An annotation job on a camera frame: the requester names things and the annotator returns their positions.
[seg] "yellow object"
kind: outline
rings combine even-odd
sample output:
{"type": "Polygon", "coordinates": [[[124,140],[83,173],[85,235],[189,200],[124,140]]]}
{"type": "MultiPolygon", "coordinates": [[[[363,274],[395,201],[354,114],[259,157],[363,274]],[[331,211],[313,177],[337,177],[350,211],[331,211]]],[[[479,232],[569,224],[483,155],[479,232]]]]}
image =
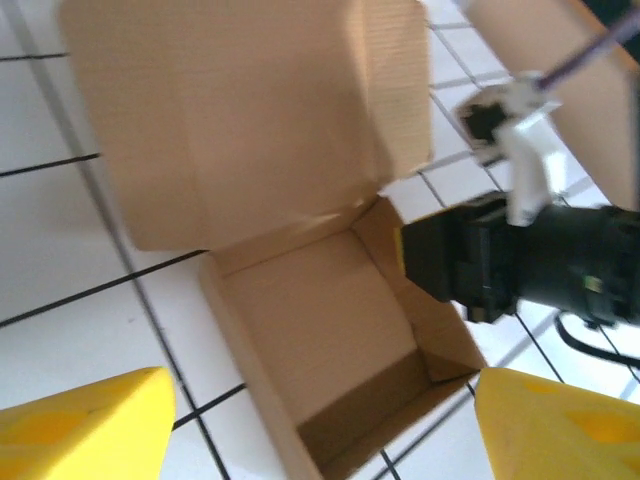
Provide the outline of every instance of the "yellow object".
{"type": "Polygon", "coordinates": [[[476,414],[496,480],[640,479],[640,406],[487,368],[476,414]]]}
{"type": "Polygon", "coordinates": [[[157,479],[174,416],[164,368],[0,410],[0,480],[157,479]]]}

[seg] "white tile floor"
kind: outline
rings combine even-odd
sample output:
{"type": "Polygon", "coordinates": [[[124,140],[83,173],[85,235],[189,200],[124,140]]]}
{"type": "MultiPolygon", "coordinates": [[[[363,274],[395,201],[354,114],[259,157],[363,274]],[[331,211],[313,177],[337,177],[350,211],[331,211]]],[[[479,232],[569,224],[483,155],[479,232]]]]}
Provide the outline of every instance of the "white tile floor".
{"type": "MultiPolygon", "coordinates": [[[[508,76],[452,0],[431,7],[435,163],[385,191],[406,221],[510,184],[507,165],[471,157],[452,109],[508,76]]],[[[198,252],[133,247],[87,122],[56,0],[0,4],[0,408],[148,365],[167,365],[178,392],[161,478],[284,479],[282,467],[196,280],[198,252]]],[[[566,199],[605,203],[574,161],[566,199]]],[[[625,367],[579,355],[551,327],[552,309],[522,302],[494,326],[469,325],[492,365],[629,398],[625,367]]],[[[633,353],[640,329],[576,330],[633,353]]],[[[353,478],[492,478],[472,385],[399,436],[353,478]]]]}

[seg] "black cable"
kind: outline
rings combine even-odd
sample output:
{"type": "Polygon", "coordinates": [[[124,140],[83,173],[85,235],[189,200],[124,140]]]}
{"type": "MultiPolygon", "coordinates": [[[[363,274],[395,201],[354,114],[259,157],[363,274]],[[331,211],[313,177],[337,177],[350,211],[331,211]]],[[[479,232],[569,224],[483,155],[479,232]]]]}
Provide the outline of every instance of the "black cable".
{"type": "Polygon", "coordinates": [[[601,360],[607,360],[613,363],[619,363],[621,365],[627,365],[629,367],[640,368],[640,358],[637,357],[629,357],[627,355],[621,355],[619,353],[609,352],[607,350],[603,350],[601,348],[594,347],[593,345],[588,345],[584,342],[581,342],[577,338],[573,337],[567,329],[564,327],[562,323],[562,316],[569,312],[558,312],[553,319],[553,322],[556,325],[556,330],[558,331],[558,335],[564,343],[566,343],[569,347],[577,350],[578,352],[585,353],[592,357],[600,358],[601,360]]]}

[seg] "purple rod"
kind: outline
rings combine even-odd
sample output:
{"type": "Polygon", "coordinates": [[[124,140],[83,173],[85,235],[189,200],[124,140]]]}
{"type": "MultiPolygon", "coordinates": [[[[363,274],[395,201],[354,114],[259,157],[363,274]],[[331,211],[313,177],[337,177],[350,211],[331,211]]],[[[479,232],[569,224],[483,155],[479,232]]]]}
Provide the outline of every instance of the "purple rod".
{"type": "Polygon", "coordinates": [[[538,90],[541,92],[552,90],[558,83],[587,65],[591,60],[609,52],[616,43],[626,42],[638,31],[640,31],[640,7],[634,7],[611,25],[605,33],[596,37],[582,50],[539,78],[536,82],[538,90]]]}

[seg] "cardboard box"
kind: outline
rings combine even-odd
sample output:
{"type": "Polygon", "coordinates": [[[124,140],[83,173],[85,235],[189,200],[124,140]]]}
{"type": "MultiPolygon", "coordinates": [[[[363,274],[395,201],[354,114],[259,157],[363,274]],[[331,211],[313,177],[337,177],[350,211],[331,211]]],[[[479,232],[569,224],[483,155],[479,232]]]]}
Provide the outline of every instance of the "cardboard box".
{"type": "Polygon", "coordinates": [[[484,363],[376,192],[430,154],[412,0],[68,0],[129,229],[203,289],[292,479],[343,479],[484,363]]]}
{"type": "MultiPolygon", "coordinates": [[[[549,71],[604,26],[580,0],[474,0],[469,19],[512,72],[549,71]]],[[[557,91],[553,119],[563,140],[614,204],[638,204],[638,64],[622,48],[579,71],[557,91]]]]}

